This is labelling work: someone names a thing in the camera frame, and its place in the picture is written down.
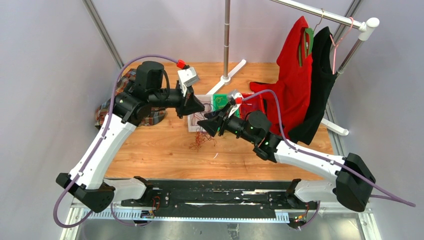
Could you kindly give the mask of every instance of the red connector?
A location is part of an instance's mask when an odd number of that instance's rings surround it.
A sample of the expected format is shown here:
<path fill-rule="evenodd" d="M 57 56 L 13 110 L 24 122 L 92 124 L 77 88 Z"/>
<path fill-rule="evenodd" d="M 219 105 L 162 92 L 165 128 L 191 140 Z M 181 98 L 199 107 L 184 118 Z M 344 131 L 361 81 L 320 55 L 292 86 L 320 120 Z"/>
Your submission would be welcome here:
<path fill-rule="evenodd" d="M 241 98 L 241 97 L 237 97 L 237 98 L 235 99 L 235 104 L 242 104 L 242 99 L 243 99 L 243 98 Z"/>
<path fill-rule="evenodd" d="M 176 66 L 177 66 L 179 69 L 183 69 L 183 68 L 186 66 L 186 63 L 185 63 L 183 60 L 178 59 L 178 62 L 177 62 L 177 64 L 176 64 Z"/>

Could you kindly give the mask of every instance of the clothes hanger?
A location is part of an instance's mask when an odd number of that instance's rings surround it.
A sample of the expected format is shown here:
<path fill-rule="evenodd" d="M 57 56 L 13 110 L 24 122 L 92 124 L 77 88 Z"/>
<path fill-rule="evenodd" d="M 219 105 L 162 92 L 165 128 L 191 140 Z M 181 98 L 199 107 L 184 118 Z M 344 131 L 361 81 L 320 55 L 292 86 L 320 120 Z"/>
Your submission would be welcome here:
<path fill-rule="evenodd" d="M 317 29 L 318 25 L 320 25 L 321 22 L 323 21 L 323 18 L 324 18 L 324 8 L 321 8 L 321 10 L 322 10 L 321 19 L 319 20 L 318 24 L 315 25 L 315 27 L 313 28 L 313 32 L 315 32 L 315 30 Z"/>
<path fill-rule="evenodd" d="M 318 24 L 315 25 L 315 27 L 312 28 L 306 28 L 305 31 L 303 32 L 303 43 L 304 43 L 304 47 L 305 47 L 305 58 L 308 57 L 311 53 L 312 53 L 312 46 L 314 45 L 314 33 L 315 30 L 317 29 L 318 25 L 321 24 L 321 22 L 323 21 L 324 18 L 324 8 L 321 8 L 322 10 L 322 14 L 321 14 L 321 19 L 319 20 Z M 299 54 L 299 66 L 302 66 L 302 50 L 301 50 L 301 44 L 299 44 L 299 49 L 298 49 L 298 54 Z"/>
<path fill-rule="evenodd" d="M 333 56 L 333 59 L 332 59 L 332 74 L 333 75 L 336 72 L 336 51 L 337 51 L 337 48 L 339 47 L 342 40 L 351 32 L 352 27 L 354 26 L 354 21 L 355 21 L 354 18 L 353 17 L 349 17 L 349 18 L 350 18 L 350 20 L 352 20 L 352 24 L 350 25 L 350 28 L 349 28 L 349 30 L 347 30 L 346 34 L 344 36 L 342 36 L 337 43 L 334 43 L 333 35 L 330 34 L 330 39 L 331 39 L 331 42 L 334 46 L 334 56 Z"/>

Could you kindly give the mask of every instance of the clothing rack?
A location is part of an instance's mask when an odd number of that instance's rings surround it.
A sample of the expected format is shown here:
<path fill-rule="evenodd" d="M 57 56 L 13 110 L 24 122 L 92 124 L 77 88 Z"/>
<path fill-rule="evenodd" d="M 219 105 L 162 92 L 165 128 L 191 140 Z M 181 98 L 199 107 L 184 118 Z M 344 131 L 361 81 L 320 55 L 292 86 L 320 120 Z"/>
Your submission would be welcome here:
<path fill-rule="evenodd" d="M 309 6 L 303 3 L 299 3 L 292 0 L 271 0 L 272 2 L 282 4 L 288 6 L 293 9 L 297 9 L 303 11 L 308 14 L 312 14 L 323 19 L 330 20 L 332 22 L 339 23 L 344 26 L 350 27 L 352 25 L 352 20 L 345 16 L 340 16 L 325 10 L 321 10 L 319 8 L 315 8 L 313 6 Z M 224 67 L 223 67 L 223 75 L 220 78 L 220 81 L 207 93 L 207 94 L 215 94 L 218 92 L 224 85 L 228 85 L 231 82 L 231 78 L 238 72 L 244 65 L 246 64 L 246 60 L 243 59 L 241 62 L 228 73 L 228 58 L 229 58 L 229 42 L 230 42 L 230 6 L 231 0 L 225 0 L 225 21 L 224 21 Z M 380 20 L 376 17 L 372 17 L 368 19 L 366 22 L 360 22 L 357 20 L 353 21 L 352 28 L 358 29 L 361 33 L 359 34 L 358 40 L 355 42 L 353 47 L 350 49 L 346 58 L 341 63 L 340 67 L 337 69 L 336 76 L 339 77 L 345 71 L 346 65 L 349 63 L 355 52 L 359 49 L 359 47 L 371 36 L 374 30 L 379 26 Z M 327 119 L 322 119 L 322 124 L 324 124 L 329 130 L 346 136 L 349 134 L 349 131 L 345 128 L 342 128 L 333 122 L 328 121 Z"/>

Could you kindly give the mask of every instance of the pink hanger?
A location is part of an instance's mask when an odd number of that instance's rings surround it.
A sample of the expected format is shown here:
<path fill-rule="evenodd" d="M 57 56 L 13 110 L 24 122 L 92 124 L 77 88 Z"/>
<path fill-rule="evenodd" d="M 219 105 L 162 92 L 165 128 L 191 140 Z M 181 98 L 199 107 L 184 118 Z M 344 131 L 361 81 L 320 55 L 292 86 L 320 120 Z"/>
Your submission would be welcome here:
<path fill-rule="evenodd" d="M 333 36 L 330 34 L 330 38 L 331 38 L 332 44 L 334 46 L 334 57 L 332 59 L 332 74 L 334 74 L 336 72 L 336 51 L 337 51 L 337 48 L 339 47 L 342 40 L 349 34 L 349 32 L 352 30 L 352 27 L 354 26 L 354 21 L 355 21 L 354 18 L 353 17 L 349 17 L 349 18 L 350 18 L 350 20 L 352 20 L 352 24 L 350 25 L 350 28 L 349 28 L 349 30 L 347 30 L 346 34 L 344 36 L 342 36 L 337 43 L 334 43 Z"/>

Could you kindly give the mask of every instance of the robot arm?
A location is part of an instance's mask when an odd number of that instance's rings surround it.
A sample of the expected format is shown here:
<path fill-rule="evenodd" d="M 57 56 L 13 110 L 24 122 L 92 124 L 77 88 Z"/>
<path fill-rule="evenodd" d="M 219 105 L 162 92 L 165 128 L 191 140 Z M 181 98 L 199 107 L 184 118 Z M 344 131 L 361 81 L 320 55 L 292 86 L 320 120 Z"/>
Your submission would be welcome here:
<path fill-rule="evenodd" d="M 169 88 L 168 79 L 167 88 L 161 88 L 163 75 L 168 78 L 164 66 L 158 62 L 145 61 L 139 65 L 134 83 L 129 83 L 124 92 L 115 97 L 113 112 L 106 116 L 105 123 L 107 118 L 111 118 L 106 135 L 102 137 L 103 131 L 99 131 L 77 165 L 69 173 L 60 173 L 56 178 L 56 182 L 66 188 L 79 175 L 69 193 L 95 213 L 103 211 L 112 202 L 141 199 L 149 188 L 147 181 L 141 177 L 111 180 L 104 179 L 104 176 L 122 144 L 150 114 L 152 107 L 175 108 L 180 118 L 205 110 L 194 95 L 192 85 L 199 78 L 193 67 L 187 66 L 178 71 L 175 89 Z M 101 144 L 84 172 L 80 172 L 99 138 L 103 138 Z"/>
<path fill-rule="evenodd" d="M 224 108 L 206 114 L 207 119 L 198 121 L 198 125 L 213 137 L 219 129 L 219 136 L 228 131 L 236 138 L 251 142 L 253 151 L 263 160 L 293 165 L 324 178 L 321 181 L 294 179 L 285 192 L 284 201 L 294 208 L 301 203 L 324 201 L 339 202 L 356 212 L 365 210 L 373 187 L 341 167 L 347 166 L 375 183 L 374 176 L 358 155 L 325 154 L 283 139 L 269 131 L 271 122 L 261 111 L 251 112 L 245 119 L 233 115 L 243 98 L 240 93 L 233 91 L 227 98 L 229 103 Z"/>

